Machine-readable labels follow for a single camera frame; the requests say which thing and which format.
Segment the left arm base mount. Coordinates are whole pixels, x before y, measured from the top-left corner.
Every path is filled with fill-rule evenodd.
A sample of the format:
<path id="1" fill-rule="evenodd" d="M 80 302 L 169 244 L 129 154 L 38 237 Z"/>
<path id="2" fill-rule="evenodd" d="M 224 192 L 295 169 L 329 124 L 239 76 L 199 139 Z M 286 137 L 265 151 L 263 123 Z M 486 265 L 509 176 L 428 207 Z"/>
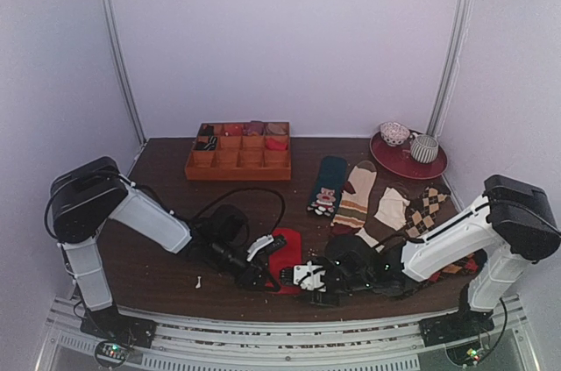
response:
<path id="1" fill-rule="evenodd" d="M 150 348 L 157 324 L 149 319 L 120 316 L 113 329 L 83 317 L 80 330 L 99 339 L 93 350 L 96 362 L 106 368 L 117 368 L 135 354 L 137 348 Z"/>

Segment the right aluminium post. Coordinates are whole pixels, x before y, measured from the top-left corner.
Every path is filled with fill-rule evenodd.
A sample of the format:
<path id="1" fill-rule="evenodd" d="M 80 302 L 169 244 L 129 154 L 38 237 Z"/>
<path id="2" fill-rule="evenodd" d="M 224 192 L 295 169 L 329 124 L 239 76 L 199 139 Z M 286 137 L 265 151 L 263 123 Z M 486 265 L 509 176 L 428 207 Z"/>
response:
<path id="1" fill-rule="evenodd" d="M 472 3 L 473 0 L 457 0 L 456 2 L 451 35 L 444 59 L 444 67 L 427 127 L 427 133 L 437 139 L 443 132 L 445 119 L 458 77 L 460 54 L 468 33 Z"/>

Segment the aluminium post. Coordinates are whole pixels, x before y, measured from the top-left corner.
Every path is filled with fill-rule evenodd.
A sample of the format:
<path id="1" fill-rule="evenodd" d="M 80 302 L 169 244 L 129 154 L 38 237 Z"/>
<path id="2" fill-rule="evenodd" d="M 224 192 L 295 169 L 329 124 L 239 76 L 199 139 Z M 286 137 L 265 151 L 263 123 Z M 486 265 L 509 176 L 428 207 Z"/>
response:
<path id="1" fill-rule="evenodd" d="M 118 35 L 117 20 L 112 0 L 101 0 L 106 29 L 110 42 L 110 52 L 117 82 L 124 99 L 125 108 L 138 143 L 143 146 L 147 142 L 144 128 L 141 124 L 138 107 L 132 94 L 131 83 L 124 61 L 124 52 Z"/>
<path id="2" fill-rule="evenodd" d="M 451 35 L 444 59 L 444 67 L 427 127 L 427 133 L 437 139 L 443 132 L 445 119 L 458 77 L 460 54 L 468 33 L 472 3 L 473 0 L 457 0 L 456 2 Z"/>

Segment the black white sock in tray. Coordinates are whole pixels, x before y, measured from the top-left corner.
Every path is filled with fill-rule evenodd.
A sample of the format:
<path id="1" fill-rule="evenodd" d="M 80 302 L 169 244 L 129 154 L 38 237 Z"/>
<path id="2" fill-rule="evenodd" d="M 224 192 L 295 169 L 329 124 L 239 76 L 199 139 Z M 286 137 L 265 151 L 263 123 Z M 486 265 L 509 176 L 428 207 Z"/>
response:
<path id="1" fill-rule="evenodd" d="M 200 136 L 195 149 L 198 151 L 215 151 L 218 145 L 217 136 Z"/>

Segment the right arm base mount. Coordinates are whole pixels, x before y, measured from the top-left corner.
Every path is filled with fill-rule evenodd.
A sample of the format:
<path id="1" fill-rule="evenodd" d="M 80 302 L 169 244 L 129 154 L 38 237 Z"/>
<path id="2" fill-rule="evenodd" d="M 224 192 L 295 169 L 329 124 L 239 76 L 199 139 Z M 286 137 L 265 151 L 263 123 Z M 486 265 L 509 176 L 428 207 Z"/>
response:
<path id="1" fill-rule="evenodd" d="M 496 347 L 491 343 L 493 313 L 458 310 L 451 314 L 422 319 L 419 330 L 426 347 L 447 345 L 452 364 L 466 368 L 479 365 Z"/>

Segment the patterned white bowl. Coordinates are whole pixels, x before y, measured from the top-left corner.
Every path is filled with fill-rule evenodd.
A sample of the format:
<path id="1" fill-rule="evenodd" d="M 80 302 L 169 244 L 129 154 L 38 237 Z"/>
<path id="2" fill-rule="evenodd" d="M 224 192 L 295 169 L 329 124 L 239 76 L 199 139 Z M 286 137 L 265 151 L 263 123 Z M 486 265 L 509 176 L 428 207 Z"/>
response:
<path id="1" fill-rule="evenodd" d="M 391 147 L 402 145 L 410 136 L 410 130 L 397 122 L 385 122 L 380 125 L 380 136 Z"/>

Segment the red plate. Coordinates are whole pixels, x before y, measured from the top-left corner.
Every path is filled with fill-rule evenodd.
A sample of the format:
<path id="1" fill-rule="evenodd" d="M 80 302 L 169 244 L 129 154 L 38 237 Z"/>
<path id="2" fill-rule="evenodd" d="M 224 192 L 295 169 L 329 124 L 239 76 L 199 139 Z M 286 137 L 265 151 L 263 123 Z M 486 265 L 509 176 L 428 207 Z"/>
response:
<path id="1" fill-rule="evenodd" d="M 400 146 L 389 146 L 377 132 L 371 137 L 369 148 L 373 158 L 387 171 L 400 177 L 426 181 L 440 177 L 448 166 L 448 158 L 442 147 L 437 158 L 428 164 L 415 161 L 410 153 L 409 141 Z"/>

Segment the cream striped sock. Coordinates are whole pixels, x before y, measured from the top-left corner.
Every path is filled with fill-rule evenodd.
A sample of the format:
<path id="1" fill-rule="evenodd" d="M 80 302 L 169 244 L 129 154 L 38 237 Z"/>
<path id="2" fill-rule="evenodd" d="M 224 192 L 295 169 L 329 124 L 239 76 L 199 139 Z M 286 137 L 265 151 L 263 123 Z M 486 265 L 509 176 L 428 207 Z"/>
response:
<path id="1" fill-rule="evenodd" d="M 377 168 L 371 161 L 359 162 L 349 173 L 337 212 L 330 224 L 332 237 L 354 234 L 363 228 L 376 178 Z"/>

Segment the left aluminium post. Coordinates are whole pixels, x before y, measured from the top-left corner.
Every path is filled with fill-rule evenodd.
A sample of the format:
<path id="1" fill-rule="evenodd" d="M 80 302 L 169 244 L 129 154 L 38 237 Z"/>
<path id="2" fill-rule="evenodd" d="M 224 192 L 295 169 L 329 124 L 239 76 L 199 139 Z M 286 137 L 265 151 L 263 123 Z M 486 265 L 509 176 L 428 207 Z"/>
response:
<path id="1" fill-rule="evenodd" d="M 125 108 L 138 143 L 143 146 L 147 142 L 144 128 L 141 124 L 138 107 L 132 94 L 131 83 L 124 61 L 124 52 L 118 35 L 117 20 L 112 0 L 101 0 L 106 29 L 110 42 L 110 52 L 117 82 L 124 99 Z"/>

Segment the striped grey cup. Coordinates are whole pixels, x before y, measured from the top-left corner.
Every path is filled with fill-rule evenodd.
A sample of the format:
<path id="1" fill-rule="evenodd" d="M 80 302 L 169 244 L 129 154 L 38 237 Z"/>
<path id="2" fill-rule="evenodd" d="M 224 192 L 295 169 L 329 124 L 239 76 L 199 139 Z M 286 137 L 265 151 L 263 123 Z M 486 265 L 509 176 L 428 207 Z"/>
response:
<path id="1" fill-rule="evenodd" d="M 422 164 L 430 164 L 433 162 L 439 151 L 437 140 L 427 134 L 414 133 L 410 143 L 411 157 Z"/>

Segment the brown argyle sock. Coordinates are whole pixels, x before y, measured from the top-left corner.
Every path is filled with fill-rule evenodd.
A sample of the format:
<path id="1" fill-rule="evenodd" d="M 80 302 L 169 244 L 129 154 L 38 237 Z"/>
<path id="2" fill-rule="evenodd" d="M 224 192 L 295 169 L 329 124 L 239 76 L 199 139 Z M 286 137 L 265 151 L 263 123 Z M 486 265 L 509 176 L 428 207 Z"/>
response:
<path id="1" fill-rule="evenodd" d="M 416 239 L 436 227 L 437 213 L 451 192 L 444 186 L 429 186 L 412 200 L 405 213 L 405 232 Z"/>

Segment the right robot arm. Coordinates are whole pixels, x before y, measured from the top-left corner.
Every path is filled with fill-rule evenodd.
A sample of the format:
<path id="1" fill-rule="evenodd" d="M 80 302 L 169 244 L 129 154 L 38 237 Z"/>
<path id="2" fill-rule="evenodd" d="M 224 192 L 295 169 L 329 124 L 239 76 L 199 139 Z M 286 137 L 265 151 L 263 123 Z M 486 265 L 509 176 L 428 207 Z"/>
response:
<path id="1" fill-rule="evenodd" d="M 466 209 L 429 232 L 412 237 L 399 231 L 390 238 L 393 246 L 370 246 L 357 234 L 337 235 L 323 256 L 283 268 L 280 280 L 308 291 L 314 304 L 334 306 L 340 295 L 359 291 L 408 296 L 436 273 L 469 258 L 476 275 L 449 321 L 455 336 L 467 337 L 529 265 L 560 247 L 543 189 L 504 175 L 492 175 L 484 185 Z"/>

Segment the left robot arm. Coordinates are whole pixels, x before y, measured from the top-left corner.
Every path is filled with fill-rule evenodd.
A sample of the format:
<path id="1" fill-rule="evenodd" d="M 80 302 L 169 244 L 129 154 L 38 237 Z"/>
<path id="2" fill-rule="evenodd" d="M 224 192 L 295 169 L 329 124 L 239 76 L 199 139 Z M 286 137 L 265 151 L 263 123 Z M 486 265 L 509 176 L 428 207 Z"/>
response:
<path id="1" fill-rule="evenodd" d="M 164 251 L 180 256 L 198 253 L 233 276 L 240 288 L 277 292 L 281 286 L 259 254 L 275 238 L 267 234 L 246 250 L 234 245 L 248 232 L 243 211 L 227 204 L 234 189 L 185 218 L 166 207 L 146 185 L 120 173 L 111 157 L 101 157 L 58 176 L 51 183 L 44 226 L 63 252 L 68 272 L 80 290 L 92 325 L 106 339 L 118 339 L 126 322 L 116 307 L 98 241 L 109 223 L 119 224 Z"/>

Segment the rolled red sock in tray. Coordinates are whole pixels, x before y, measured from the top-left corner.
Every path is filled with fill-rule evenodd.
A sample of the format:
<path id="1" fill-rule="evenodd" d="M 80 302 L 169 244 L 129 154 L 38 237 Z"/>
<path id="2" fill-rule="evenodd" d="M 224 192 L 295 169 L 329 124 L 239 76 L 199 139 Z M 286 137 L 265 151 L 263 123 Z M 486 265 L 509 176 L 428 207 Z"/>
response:
<path id="1" fill-rule="evenodd" d="M 265 138 L 265 147 L 271 151 L 287 151 L 289 139 L 287 136 L 268 136 Z"/>

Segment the wooden divided organizer tray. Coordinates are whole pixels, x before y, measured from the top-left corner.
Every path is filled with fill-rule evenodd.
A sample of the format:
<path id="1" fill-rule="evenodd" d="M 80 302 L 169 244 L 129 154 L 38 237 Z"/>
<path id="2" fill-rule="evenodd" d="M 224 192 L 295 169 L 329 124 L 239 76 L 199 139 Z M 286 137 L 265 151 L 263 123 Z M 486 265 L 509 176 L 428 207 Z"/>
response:
<path id="1" fill-rule="evenodd" d="M 217 136 L 215 151 L 195 149 L 200 136 Z M 268 136 L 287 136 L 287 151 L 265 147 Z M 288 122 L 203 123 L 185 164 L 185 176 L 199 182 L 282 182 L 292 176 Z"/>

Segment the white brown sock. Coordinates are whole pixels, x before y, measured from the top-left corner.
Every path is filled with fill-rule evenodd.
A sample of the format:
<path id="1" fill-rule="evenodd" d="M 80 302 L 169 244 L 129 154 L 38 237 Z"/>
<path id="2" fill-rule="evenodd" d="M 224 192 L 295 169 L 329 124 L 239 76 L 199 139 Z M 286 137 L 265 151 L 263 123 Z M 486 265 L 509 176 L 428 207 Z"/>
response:
<path id="1" fill-rule="evenodd" d="M 410 201 L 397 189 L 386 187 L 379 201 L 378 209 L 373 217 L 397 232 L 406 224 L 405 214 L 409 205 Z M 363 239 L 369 247 L 376 247 L 378 252 L 384 248 L 384 246 L 377 239 L 372 237 L 364 227 L 360 228 L 359 231 L 355 233 L 355 236 Z"/>

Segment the aluminium table rail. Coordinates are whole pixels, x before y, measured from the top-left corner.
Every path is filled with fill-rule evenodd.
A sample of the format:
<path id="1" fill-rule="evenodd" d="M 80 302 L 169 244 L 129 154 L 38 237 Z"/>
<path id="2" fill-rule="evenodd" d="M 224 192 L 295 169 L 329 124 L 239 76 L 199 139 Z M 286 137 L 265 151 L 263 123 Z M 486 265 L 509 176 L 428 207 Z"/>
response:
<path id="1" fill-rule="evenodd" d="M 98 339 L 80 332 L 76 300 L 55 297 L 32 370 L 107 370 Z M 508 324 L 488 359 L 457 366 L 448 351 L 478 336 L 428 346 L 419 324 L 453 310 L 369 320 L 259 323 L 182 317 L 123 308 L 155 321 L 150 348 L 134 347 L 115 370 L 544 370 L 518 296 L 505 299 Z"/>

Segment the black red argyle sock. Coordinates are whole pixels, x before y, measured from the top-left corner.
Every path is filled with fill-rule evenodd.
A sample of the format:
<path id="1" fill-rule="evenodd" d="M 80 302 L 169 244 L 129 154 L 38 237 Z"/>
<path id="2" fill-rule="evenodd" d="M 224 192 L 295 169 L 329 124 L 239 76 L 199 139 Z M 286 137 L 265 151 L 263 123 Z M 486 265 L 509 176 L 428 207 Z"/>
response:
<path id="1" fill-rule="evenodd" d="M 434 273 L 428 283 L 434 284 L 454 276 L 470 276 L 480 272 L 487 261 L 486 251 L 480 249 L 475 253 L 470 253 L 465 257 L 452 262 L 444 268 Z"/>

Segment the green reindeer sock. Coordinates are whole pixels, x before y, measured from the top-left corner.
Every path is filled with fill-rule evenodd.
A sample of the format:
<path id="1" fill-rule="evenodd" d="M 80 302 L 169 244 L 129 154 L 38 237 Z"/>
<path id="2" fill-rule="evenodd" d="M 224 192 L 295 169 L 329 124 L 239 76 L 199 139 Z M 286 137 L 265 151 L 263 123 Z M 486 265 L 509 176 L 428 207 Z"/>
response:
<path id="1" fill-rule="evenodd" d="M 314 188 L 309 196 L 307 211 L 331 218 L 341 201 L 347 162 L 337 156 L 322 158 Z"/>

